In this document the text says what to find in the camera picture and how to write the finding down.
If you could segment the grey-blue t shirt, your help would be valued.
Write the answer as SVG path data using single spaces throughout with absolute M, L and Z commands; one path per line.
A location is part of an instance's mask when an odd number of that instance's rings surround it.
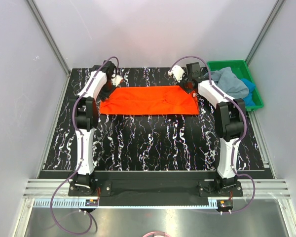
M 222 68 L 217 71 L 206 73 L 205 79 L 209 79 L 211 74 L 212 81 L 216 86 L 227 95 L 235 99 L 243 99 L 249 95 L 247 86 L 232 72 L 231 67 Z

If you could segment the orange t shirt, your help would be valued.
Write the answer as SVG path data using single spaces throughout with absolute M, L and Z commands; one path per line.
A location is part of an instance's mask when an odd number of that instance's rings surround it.
M 100 103 L 105 115 L 198 115 L 198 100 L 178 85 L 119 87 Z

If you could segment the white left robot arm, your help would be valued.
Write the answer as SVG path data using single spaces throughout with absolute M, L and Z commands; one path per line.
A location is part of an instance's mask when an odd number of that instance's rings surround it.
M 77 166 L 70 178 L 71 189 L 81 190 L 85 195 L 95 193 L 93 136 L 98 125 L 99 113 L 96 99 L 101 92 L 107 97 L 113 90 L 112 80 L 117 76 L 117 67 L 109 59 L 100 66 L 94 66 L 90 77 L 77 94 L 72 109 L 72 124 L 77 141 Z

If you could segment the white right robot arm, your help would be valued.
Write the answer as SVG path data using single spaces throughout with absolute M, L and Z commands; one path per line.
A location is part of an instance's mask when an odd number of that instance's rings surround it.
M 212 79 L 202 75 L 199 63 L 187 64 L 186 70 L 174 65 L 169 71 L 186 93 L 196 90 L 215 107 L 215 132 L 220 138 L 220 159 L 212 182 L 201 182 L 200 190 L 220 196 L 230 195 L 237 186 L 237 152 L 245 137 L 247 123 L 243 99 L 234 99 L 223 92 Z

